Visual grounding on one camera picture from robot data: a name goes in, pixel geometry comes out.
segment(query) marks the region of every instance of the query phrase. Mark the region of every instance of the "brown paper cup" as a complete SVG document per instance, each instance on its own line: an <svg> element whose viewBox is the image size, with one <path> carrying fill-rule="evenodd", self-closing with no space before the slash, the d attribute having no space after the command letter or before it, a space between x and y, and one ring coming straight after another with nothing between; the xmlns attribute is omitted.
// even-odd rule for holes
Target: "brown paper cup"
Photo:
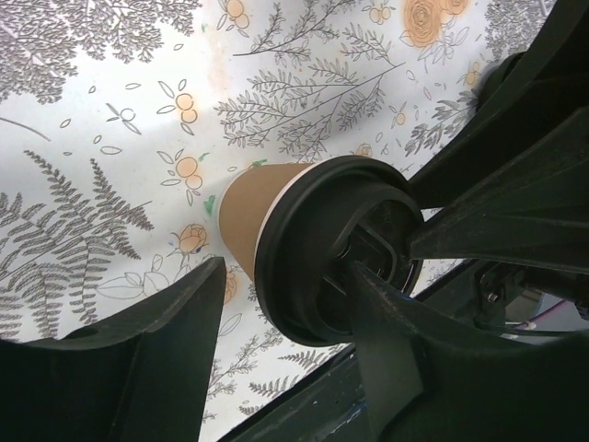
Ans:
<svg viewBox="0 0 589 442"><path fill-rule="evenodd" d="M221 237L251 281L265 221L280 197L311 166L273 164L252 168L239 175L225 191L219 204Z"/></svg>

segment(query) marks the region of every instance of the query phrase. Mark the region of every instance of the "orange flower illustration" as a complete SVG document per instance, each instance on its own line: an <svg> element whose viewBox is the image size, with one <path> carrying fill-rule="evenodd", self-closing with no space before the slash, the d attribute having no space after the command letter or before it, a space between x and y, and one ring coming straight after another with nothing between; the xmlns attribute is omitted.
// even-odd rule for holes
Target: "orange flower illustration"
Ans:
<svg viewBox="0 0 589 442"><path fill-rule="evenodd" d="M403 23L414 46L424 48L432 44L442 30L438 0L405 0Z"/></svg>
<svg viewBox="0 0 589 442"><path fill-rule="evenodd" d="M441 6L444 11L457 16L467 8L468 0L441 0Z"/></svg>
<svg viewBox="0 0 589 442"><path fill-rule="evenodd" d="M182 263L180 268L190 260L190 255L200 253L202 248L208 245L206 242L206 230L200 224L190 224L184 227L181 234L172 233L172 235L178 240L178 246L168 256L181 253Z"/></svg>
<svg viewBox="0 0 589 442"><path fill-rule="evenodd" d="M361 157L369 157L369 158L372 158L372 147L370 145L368 145L367 143L362 143L356 149L355 154L356 155L359 155Z"/></svg>
<svg viewBox="0 0 589 442"><path fill-rule="evenodd" d="M223 305L228 304L236 297L237 293L237 268L235 266L227 268L227 282L225 284L225 298Z"/></svg>

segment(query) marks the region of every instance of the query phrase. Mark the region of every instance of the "paper coffee cup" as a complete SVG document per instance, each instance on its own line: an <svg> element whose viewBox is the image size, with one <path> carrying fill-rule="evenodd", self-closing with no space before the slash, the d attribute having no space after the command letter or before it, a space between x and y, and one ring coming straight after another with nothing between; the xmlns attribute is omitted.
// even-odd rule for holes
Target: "paper coffee cup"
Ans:
<svg viewBox="0 0 589 442"><path fill-rule="evenodd" d="M305 345L349 342L347 262L409 292L421 262L406 237L422 222L403 176L381 161L335 157L249 169L220 198L221 237L261 308Z"/></svg>
<svg viewBox="0 0 589 442"><path fill-rule="evenodd" d="M221 238L252 282L258 241L272 208L313 166L270 164L251 168L237 176L222 195L218 214Z"/></svg>

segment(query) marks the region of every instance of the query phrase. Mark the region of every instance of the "floral wallpaper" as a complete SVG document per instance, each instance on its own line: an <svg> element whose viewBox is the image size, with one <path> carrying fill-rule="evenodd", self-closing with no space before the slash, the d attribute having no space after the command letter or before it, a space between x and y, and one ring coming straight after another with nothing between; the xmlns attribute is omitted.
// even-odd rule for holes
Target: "floral wallpaper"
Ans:
<svg viewBox="0 0 589 442"><path fill-rule="evenodd" d="M1 2L0 337L63 338L225 256L218 440L340 350L266 321L216 228L227 183L349 154L410 177L554 3ZM415 293L455 264L426 262Z"/></svg>

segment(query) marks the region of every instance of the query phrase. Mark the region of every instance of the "cup lid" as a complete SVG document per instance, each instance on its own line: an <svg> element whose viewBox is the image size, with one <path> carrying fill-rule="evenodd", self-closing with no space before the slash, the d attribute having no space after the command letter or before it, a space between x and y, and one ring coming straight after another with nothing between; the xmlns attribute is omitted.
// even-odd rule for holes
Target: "cup lid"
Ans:
<svg viewBox="0 0 589 442"><path fill-rule="evenodd" d="M388 164L345 156L316 165L261 232L254 279L262 310L295 342L349 342L345 263L362 262L409 293L422 262L409 258L406 238L421 223L409 184Z"/></svg>

